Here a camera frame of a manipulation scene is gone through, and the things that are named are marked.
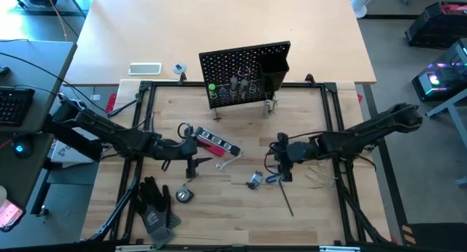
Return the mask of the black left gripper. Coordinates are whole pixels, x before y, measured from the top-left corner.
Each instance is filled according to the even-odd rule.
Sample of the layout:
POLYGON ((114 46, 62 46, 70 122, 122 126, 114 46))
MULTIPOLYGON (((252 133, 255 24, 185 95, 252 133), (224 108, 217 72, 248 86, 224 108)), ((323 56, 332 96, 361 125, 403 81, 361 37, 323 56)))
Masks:
MULTIPOLYGON (((189 137, 181 142, 172 140, 171 146, 174 146, 174 154, 171 160, 183 160, 189 159, 198 153, 198 144, 195 139, 189 137)), ((211 157, 203 157, 197 159, 187 160, 187 168, 185 170, 186 178, 194 178, 196 176, 197 164, 204 163, 205 161, 212 160, 211 157)))

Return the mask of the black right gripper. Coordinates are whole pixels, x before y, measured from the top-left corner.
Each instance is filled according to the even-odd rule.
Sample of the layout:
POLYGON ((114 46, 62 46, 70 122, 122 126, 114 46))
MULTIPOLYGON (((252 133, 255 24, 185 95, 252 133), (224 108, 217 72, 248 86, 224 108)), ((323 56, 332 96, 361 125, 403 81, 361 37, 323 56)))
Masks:
POLYGON ((291 168, 293 168, 293 162, 290 160, 287 154, 287 145, 289 144, 289 136, 286 133, 279 132, 277 134, 277 142, 273 144, 274 160, 277 161, 280 167, 281 179, 284 182, 292 182, 293 175, 291 168))

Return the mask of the blue T-handle hex key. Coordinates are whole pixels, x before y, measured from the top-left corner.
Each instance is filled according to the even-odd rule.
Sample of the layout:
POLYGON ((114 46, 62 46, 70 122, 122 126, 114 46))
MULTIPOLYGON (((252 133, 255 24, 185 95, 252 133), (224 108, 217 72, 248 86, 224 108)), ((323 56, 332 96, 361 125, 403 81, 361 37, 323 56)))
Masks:
POLYGON ((283 175, 282 175, 281 173, 274 173, 273 175, 270 175, 270 176, 268 176, 268 177, 266 178, 266 182, 267 182, 268 184, 276 183, 276 184, 279 186, 279 188, 280 188, 280 190, 281 190, 281 192, 282 192, 282 195, 283 195, 283 197, 284 197, 284 199, 285 199, 285 203, 286 203, 286 205, 287 205, 287 208, 288 208, 290 214, 291 214, 292 216, 294 216, 292 207, 290 206, 288 197, 287 197, 287 195, 286 195, 286 193, 285 193, 285 190, 284 190, 284 186, 283 186, 283 183, 282 183, 282 178, 283 178, 283 175))

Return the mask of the black tape measure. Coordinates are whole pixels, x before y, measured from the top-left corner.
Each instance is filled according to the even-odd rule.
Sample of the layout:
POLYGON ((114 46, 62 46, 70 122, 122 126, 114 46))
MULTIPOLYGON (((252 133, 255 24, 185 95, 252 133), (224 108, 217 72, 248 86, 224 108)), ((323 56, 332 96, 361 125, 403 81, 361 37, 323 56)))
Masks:
POLYGON ((183 183, 176 191, 176 200, 180 203, 186 204, 189 203, 195 196, 195 194, 187 187, 192 180, 198 177, 196 174, 194 177, 188 179, 185 183, 183 183))

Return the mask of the black torpedo level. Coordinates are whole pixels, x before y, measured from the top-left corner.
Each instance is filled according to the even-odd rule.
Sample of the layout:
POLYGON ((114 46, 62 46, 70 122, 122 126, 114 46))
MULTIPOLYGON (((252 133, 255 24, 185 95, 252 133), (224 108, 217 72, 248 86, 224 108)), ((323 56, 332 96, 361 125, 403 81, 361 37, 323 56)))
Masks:
POLYGON ((226 150, 233 156, 238 156, 241 153, 241 149, 238 146, 227 142, 226 140, 222 139, 220 136, 202 127, 198 127, 196 129, 195 134, 199 136, 200 138, 202 138, 203 140, 206 140, 210 142, 211 144, 218 146, 219 148, 222 148, 223 150, 226 150))

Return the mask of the black grey work glove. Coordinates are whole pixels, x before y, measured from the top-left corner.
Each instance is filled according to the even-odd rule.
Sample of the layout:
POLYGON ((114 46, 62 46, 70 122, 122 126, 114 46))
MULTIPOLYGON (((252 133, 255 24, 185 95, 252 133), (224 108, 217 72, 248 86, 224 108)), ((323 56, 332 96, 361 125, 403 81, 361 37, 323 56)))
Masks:
POLYGON ((172 211, 172 198, 169 187, 160 188, 155 178, 145 177, 139 184, 135 210, 141 216, 144 227, 156 249, 162 248, 174 238, 174 228, 181 219, 172 211))

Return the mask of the metal screwdriver holder rack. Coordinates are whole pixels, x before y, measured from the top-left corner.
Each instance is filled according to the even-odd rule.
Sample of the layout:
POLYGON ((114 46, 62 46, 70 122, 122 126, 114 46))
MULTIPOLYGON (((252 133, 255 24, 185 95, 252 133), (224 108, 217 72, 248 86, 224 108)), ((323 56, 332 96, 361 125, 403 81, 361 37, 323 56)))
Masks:
MULTIPOLYGON (((240 97, 240 94, 239 94, 239 89, 240 89, 240 82, 238 82, 238 85, 237 85, 237 94, 236 94, 236 98, 235 99, 242 99, 240 97)), ((247 94, 249 95, 254 95, 254 94, 257 94, 257 93, 261 93, 261 88, 259 85, 256 84, 257 83, 257 80, 248 80, 248 88, 247 88, 247 92, 246 92, 246 96, 247 94)), ((231 83, 229 84, 219 84, 219 85, 216 85, 216 92, 217 92, 217 98, 221 98, 220 96, 220 89, 222 87, 224 87, 226 90, 227 90, 227 94, 228 94, 228 98, 231 99, 231 96, 230 96, 230 85, 231 83)))

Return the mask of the black pegboard bin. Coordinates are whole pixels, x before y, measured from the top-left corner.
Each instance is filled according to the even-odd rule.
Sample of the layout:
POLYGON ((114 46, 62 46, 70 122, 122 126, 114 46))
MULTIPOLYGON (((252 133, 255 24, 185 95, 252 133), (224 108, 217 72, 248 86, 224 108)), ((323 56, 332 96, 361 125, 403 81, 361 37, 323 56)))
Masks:
POLYGON ((273 53, 261 56, 258 59, 258 66, 264 91, 278 91, 289 71, 286 55, 273 53))

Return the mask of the red plastic tag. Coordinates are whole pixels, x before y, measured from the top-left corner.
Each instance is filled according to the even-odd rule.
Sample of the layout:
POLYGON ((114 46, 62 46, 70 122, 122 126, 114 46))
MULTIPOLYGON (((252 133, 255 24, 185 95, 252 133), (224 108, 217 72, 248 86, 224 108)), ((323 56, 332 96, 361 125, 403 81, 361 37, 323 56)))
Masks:
POLYGON ((108 100, 107 105, 106 105, 105 113, 110 113, 111 111, 114 110, 116 97, 117 97, 116 93, 111 93, 110 94, 109 100, 108 100))

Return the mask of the black metal pegboard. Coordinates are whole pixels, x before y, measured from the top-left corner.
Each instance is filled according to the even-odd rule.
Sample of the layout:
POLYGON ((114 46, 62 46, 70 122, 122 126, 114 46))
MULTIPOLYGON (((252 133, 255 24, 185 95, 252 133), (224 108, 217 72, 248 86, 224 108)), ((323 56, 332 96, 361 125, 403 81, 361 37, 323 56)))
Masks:
POLYGON ((238 82, 243 79, 257 80, 256 84, 261 88, 261 93, 254 95, 247 94, 245 99, 228 99, 227 101, 221 98, 210 99, 207 93, 209 108, 211 110, 216 110, 219 107, 229 107, 239 104, 249 104, 253 102, 264 103, 265 100, 273 100, 274 97, 276 98, 275 93, 277 91, 264 91, 258 59, 261 56, 273 53, 280 53, 287 57, 290 46, 291 43, 289 41, 284 41, 201 53, 199 55, 199 60, 206 90, 210 83, 216 85, 229 84, 232 77, 236 77, 238 82), (237 70, 241 66, 248 66, 251 69, 251 75, 246 77, 238 76, 237 70))

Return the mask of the white rectangular tray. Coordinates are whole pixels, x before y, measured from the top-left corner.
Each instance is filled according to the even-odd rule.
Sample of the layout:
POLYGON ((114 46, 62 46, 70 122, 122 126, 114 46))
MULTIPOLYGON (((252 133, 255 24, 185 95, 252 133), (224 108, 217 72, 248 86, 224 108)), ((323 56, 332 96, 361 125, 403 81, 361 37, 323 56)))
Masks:
POLYGON ((162 70, 162 63, 131 63, 128 67, 129 75, 159 75, 162 70))

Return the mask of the white printed box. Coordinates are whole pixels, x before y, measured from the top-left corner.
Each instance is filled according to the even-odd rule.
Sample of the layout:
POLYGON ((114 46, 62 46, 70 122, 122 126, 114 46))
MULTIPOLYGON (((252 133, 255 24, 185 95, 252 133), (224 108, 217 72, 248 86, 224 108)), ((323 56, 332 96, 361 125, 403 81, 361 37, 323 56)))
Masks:
POLYGON ((92 159, 82 155, 74 148, 57 141, 52 153, 51 161, 55 163, 62 163, 63 167, 70 167, 77 164, 90 164, 92 159))

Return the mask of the light wood desk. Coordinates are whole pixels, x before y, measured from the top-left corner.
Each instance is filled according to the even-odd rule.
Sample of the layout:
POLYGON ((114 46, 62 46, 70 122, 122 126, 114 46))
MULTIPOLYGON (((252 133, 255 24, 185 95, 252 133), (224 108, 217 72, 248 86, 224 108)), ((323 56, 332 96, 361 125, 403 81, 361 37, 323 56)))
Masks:
POLYGON ((376 80, 350 0, 93 0, 66 74, 73 85, 117 85, 132 63, 184 64, 202 77, 212 50, 291 43, 287 80, 376 80))

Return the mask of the RGB lit computer case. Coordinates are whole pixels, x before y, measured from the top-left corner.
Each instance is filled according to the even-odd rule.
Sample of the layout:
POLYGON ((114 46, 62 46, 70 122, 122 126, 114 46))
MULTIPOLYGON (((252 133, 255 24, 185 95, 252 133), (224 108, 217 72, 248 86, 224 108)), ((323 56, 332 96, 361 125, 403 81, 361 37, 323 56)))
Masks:
POLYGON ((467 38, 457 40, 430 62, 412 85, 421 102, 445 101, 467 88, 467 38))

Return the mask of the black computer mouse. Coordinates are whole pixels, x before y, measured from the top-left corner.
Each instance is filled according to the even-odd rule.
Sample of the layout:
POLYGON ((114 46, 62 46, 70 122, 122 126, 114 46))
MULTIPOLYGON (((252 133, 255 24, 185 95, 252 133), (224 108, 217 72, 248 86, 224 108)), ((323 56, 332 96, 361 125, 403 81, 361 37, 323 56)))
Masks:
POLYGON ((13 140, 12 149, 19 159, 27 159, 34 151, 34 144, 31 140, 13 140))

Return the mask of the grey metal table leg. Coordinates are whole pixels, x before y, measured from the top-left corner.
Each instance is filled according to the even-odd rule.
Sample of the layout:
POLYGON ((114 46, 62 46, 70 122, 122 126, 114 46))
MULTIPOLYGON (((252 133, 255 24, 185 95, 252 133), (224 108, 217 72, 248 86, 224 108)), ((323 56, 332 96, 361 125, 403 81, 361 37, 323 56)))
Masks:
POLYGON ((452 98, 434 107, 432 110, 426 112, 425 115, 428 118, 434 118, 435 116, 440 115, 443 112, 448 112, 455 125, 455 128, 458 131, 458 134, 460 135, 464 146, 467 149, 467 127, 461 120, 460 114, 457 110, 457 104, 464 99, 467 99, 467 88, 454 95, 452 98))

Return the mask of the black smartphone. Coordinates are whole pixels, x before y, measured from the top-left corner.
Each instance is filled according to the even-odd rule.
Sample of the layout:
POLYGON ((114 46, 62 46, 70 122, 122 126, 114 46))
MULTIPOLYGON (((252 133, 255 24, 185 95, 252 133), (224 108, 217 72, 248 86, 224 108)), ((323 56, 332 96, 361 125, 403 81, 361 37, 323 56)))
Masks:
POLYGON ((6 199, 0 207, 0 231, 9 232, 19 224, 25 210, 6 199))

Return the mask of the black keyboard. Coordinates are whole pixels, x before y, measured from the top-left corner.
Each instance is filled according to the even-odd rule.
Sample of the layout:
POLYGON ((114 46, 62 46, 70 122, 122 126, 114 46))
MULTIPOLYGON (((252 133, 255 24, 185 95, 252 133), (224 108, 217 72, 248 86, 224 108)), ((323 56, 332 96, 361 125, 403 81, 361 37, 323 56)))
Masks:
POLYGON ((35 90, 0 86, 0 126, 21 126, 35 90))

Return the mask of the grey desk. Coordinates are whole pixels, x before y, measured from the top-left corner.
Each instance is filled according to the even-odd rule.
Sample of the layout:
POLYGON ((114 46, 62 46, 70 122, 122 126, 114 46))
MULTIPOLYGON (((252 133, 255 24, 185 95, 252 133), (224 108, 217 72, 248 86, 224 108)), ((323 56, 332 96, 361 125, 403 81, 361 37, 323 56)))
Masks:
POLYGON ((41 128, 61 87, 77 46, 73 42, 0 42, 0 66, 11 72, 0 77, 0 86, 25 85, 35 90, 32 105, 19 127, 0 126, 0 186, 7 198, 25 209, 53 141, 41 128), (8 140, 30 134, 32 154, 21 159, 8 140))

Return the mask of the black red equipment case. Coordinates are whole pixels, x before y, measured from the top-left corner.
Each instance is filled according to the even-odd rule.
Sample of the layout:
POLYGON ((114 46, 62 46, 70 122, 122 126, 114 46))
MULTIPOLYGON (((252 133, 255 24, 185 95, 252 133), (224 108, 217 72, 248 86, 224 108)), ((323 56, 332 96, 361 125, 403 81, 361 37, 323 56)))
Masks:
POLYGON ((467 38, 467 2, 441 1, 426 7, 405 36, 413 47, 451 47, 467 38))

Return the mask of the black upright post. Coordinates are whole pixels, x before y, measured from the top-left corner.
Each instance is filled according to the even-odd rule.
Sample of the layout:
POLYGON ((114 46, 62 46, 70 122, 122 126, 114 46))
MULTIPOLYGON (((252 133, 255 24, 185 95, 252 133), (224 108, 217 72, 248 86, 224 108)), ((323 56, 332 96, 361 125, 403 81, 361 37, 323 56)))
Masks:
POLYGON ((77 131, 73 130, 73 128, 69 128, 64 124, 54 121, 51 115, 48 115, 45 118, 41 131, 47 134, 52 134, 58 141, 74 148, 79 153, 93 161, 98 161, 101 158, 103 147, 99 142, 89 140, 77 131))

